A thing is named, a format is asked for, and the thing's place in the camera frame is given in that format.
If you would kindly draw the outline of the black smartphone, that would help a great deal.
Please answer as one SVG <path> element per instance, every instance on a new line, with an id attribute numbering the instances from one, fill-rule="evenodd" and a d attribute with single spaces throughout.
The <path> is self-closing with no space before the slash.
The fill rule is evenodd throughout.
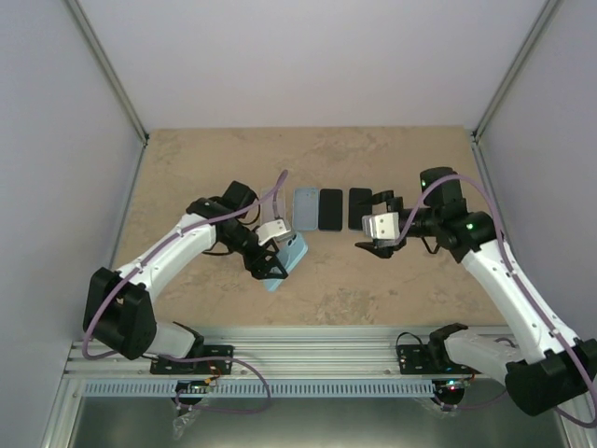
<path id="1" fill-rule="evenodd" d="M 348 228 L 351 231 L 363 230 L 362 218 L 372 214 L 372 204 L 369 202 L 371 197 L 371 189 L 349 189 Z"/>
<path id="2" fill-rule="evenodd" d="M 341 231 L 343 218 L 341 189 L 321 189 L 319 192 L 318 229 Z"/>

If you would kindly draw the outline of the beige phone case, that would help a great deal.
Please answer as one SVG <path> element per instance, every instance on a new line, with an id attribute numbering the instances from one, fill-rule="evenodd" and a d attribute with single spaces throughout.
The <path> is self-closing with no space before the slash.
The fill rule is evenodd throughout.
<path id="1" fill-rule="evenodd" d="M 272 195 L 260 206 L 260 225 L 278 219 L 287 221 L 284 188 L 279 188 L 275 195 Z"/>

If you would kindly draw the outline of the light blue phone case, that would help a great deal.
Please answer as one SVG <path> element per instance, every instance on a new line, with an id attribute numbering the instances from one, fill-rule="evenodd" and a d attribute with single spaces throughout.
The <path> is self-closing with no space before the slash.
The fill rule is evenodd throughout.
<path id="1" fill-rule="evenodd" d="M 296 231 L 316 231 L 318 212 L 319 190 L 317 188 L 294 190 L 292 225 Z"/>

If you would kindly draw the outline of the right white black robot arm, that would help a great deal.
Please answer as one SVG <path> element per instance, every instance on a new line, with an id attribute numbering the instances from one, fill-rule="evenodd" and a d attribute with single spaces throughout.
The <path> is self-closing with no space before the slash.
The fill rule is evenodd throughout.
<path id="1" fill-rule="evenodd" d="M 430 333 L 427 343 L 398 344 L 404 374 L 419 371 L 468 376 L 482 373 L 503 385 L 517 407 L 530 416 L 560 409 L 583 395 L 596 396 L 596 342 L 583 340 L 549 307 L 516 261 L 492 200 L 489 212 L 467 207 L 461 184 L 465 176 L 450 167 L 420 174 L 422 194 L 407 208 L 391 190 L 357 202 L 368 240 L 359 244 L 389 259 L 409 238 L 434 239 L 428 253 L 448 251 L 482 286 L 506 320 L 515 342 L 508 346 L 454 323 Z"/>

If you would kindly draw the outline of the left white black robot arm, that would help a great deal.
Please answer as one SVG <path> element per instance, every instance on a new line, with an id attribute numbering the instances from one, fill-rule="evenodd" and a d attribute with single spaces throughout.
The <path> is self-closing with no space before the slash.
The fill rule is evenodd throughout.
<path id="1" fill-rule="evenodd" d="M 234 181 L 221 196 L 191 203 L 175 226 L 144 254 L 116 270 L 98 269 L 90 279 L 83 317 L 84 344 L 96 340 L 111 354 L 129 360 L 154 355 L 172 360 L 183 372 L 198 370 L 204 361 L 204 339 L 179 323 L 159 322 L 154 303 L 163 289 L 196 257 L 218 244 L 243 260 L 258 280 L 285 279 L 278 238 L 290 232 L 281 217 L 249 228 L 243 218 L 264 202 L 276 208 L 277 188 L 263 198 Z"/>

